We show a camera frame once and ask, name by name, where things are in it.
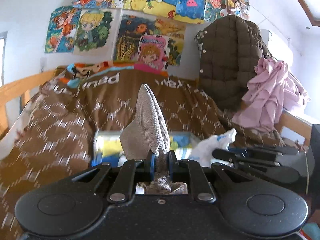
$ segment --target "patterned blanket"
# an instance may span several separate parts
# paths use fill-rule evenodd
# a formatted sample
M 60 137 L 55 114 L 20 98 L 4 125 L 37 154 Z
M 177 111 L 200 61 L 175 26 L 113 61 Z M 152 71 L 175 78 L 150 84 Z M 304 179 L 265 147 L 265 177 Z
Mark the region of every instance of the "patterned blanket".
M 128 66 L 89 73 L 69 66 L 41 88 L 24 133 L 0 161 L 1 239 L 22 234 L 14 216 L 19 197 L 86 169 L 95 131 L 122 130 L 134 119 L 143 83 L 156 96 L 169 131 L 190 131 L 204 139 L 236 128 L 235 146 L 281 145 L 278 138 L 233 124 L 210 97 L 178 78 Z

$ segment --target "quilted coat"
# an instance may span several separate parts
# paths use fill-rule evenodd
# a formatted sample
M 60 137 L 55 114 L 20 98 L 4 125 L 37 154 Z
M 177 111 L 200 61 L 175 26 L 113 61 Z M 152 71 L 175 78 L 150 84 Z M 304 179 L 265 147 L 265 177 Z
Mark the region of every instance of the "quilted coat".
M 218 19 L 203 30 L 199 87 L 221 109 L 239 108 L 260 57 L 272 57 L 259 27 L 238 16 Z

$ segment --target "white plastic bag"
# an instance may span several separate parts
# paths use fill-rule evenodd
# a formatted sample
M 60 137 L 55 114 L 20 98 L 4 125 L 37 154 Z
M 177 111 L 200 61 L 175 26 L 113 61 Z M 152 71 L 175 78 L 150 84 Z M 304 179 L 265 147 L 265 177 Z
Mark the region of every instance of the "white plastic bag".
M 214 162 L 212 152 L 214 149 L 228 150 L 229 144 L 236 139 L 236 129 L 221 135 L 212 135 L 206 140 L 201 141 L 191 152 L 189 159 L 200 163 L 202 167 L 210 167 Z

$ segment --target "air conditioner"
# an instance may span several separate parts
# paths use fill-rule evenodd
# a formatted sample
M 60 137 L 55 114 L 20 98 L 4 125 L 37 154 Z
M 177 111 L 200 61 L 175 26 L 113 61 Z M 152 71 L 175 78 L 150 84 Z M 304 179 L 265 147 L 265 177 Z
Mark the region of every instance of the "air conditioner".
M 291 67 L 293 63 L 293 53 L 287 43 L 270 30 L 260 30 L 260 34 L 274 59 L 283 60 Z

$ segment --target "wooden ceiling trim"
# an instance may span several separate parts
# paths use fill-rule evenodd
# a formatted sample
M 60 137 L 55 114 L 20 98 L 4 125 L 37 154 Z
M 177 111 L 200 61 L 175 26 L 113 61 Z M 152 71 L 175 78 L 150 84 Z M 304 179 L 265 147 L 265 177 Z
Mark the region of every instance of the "wooden ceiling trim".
M 307 17 L 309 18 L 309 21 L 310 23 L 313 25 L 313 26 L 317 26 L 317 27 L 320 27 L 320 21 L 318 20 L 315 20 L 307 3 L 305 2 L 305 0 L 298 0 L 298 2 L 300 3 L 301 7 L 303 8 L 303 10 L 305 11 Z

